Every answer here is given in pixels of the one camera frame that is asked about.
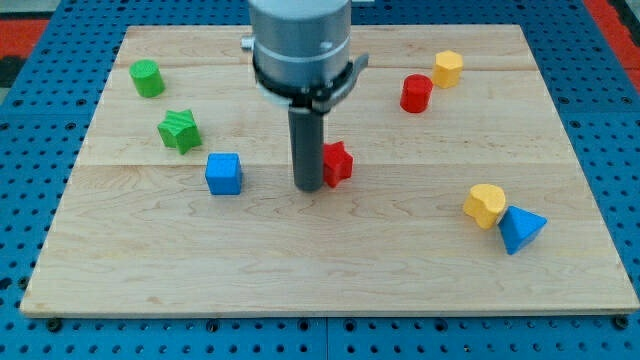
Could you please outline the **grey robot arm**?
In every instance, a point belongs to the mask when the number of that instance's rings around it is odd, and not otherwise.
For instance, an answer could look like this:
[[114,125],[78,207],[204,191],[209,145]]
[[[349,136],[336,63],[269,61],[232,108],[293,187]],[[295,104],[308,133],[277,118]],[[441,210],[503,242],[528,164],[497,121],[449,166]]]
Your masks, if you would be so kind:
[[349,0],[249,0],[258,82],[281,97],[339,86],[351,72]]

